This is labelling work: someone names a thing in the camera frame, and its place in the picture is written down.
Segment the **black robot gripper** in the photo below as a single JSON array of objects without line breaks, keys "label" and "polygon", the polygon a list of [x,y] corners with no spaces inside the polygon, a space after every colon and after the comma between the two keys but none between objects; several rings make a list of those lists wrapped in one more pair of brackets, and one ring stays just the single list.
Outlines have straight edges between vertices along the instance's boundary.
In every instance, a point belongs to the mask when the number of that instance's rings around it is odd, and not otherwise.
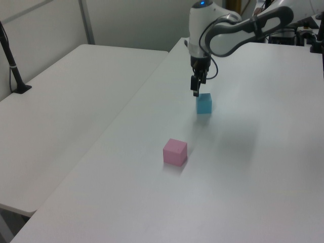
[{"label": "black robot gripper", "polygon": [[194,73],[194,75],[191,76],[190,89],[193,91],[193,95],[198,97],[200,83],[206,84],[207,75],[211,65],[211,58],[209,56],[202,58],[190,56],[190,65]]}]

